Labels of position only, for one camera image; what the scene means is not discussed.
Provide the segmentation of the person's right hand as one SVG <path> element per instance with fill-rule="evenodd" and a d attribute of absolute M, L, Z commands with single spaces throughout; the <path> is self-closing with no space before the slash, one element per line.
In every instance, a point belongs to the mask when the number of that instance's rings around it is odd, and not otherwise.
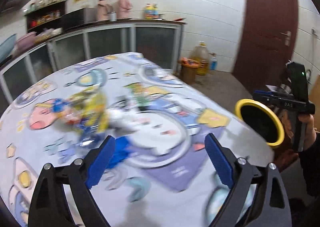
<path fill-rule="evenodd" d="M 298 116 L 298 120 L 302 124 L 301 134 L 304 134 L 303 143 L 301 144 L 302 147 L 300 148 L 300 150 L 306 151 L 314 144 L 315 140 L 317 139 L 317 133 L 314 128 L 314 117 L 310 114 L 300 114 Z M 293 138 L 295 137 L 295 133 L 293 132 L 293 126 L 291 125 L 289 114 L 286 110 L 283 112 L 281 122 L 283 124 L 285 133 L 291 140 L 293 140 Z"/>

